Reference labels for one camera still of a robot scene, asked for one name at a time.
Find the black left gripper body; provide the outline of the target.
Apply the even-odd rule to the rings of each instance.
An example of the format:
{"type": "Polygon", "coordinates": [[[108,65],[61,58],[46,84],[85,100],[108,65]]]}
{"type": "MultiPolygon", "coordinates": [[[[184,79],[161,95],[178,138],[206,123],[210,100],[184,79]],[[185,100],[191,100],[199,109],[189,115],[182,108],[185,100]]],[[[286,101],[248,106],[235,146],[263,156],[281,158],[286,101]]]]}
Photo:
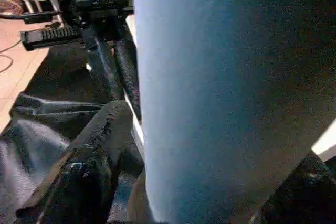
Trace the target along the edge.
{"type": "Polygon", "coordinates": [[[86,24],[101,25],[106,37],[115,39],[117,33],[109,32],[107,22],[124,21],[134,13],[133,0],[50,0],[53,10],[35,14],[26,14],[26,23],[42,23],[61,18],[64,28],[50,30],[23,31],[22,44],[26,50],[69,44],[81,39],[80,30],[86,24]]]}

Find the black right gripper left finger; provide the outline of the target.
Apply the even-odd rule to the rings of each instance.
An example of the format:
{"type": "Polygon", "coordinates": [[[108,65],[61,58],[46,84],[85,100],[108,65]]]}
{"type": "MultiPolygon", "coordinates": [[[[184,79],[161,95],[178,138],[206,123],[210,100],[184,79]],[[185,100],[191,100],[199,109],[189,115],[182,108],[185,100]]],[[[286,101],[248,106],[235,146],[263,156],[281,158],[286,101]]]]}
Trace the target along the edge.
{"type": "Polygon", "coordinates": [[[132,121],[125,101],[104,105],[17,209],[15,223],[106,223],[132,121]]]}

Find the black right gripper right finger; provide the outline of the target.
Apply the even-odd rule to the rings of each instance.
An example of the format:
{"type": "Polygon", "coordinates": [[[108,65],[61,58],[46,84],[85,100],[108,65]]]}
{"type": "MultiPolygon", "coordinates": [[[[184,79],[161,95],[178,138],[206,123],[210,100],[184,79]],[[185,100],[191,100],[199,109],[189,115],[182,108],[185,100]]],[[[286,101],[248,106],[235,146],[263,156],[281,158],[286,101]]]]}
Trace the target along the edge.
{"type": "Polygon", "coordinates": [[[332,170],[310,151],[251,223],[335,223],[332,170]]]}

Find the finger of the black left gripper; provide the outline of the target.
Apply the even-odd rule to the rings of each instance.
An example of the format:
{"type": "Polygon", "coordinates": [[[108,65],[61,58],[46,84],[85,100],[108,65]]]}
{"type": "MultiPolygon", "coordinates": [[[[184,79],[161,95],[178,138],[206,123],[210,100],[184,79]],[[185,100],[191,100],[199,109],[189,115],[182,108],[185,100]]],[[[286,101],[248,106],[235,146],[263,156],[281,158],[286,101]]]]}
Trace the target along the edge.
{"type": "Polygon", "coordinates": [[[124,98],[123,87],[111,47],[97,34],[93,25],[83,29],[83,44],[87,51],[87,62],[99,88],[110,100],[124,98]]]}
{"type": "Polygon", "coordinates": [[[118,39],[114,42],[114,51],[121,84],[126,91],[136,118],[141,121],[136,46],[127,24],[119,24],[117,32],[118,39]]]}

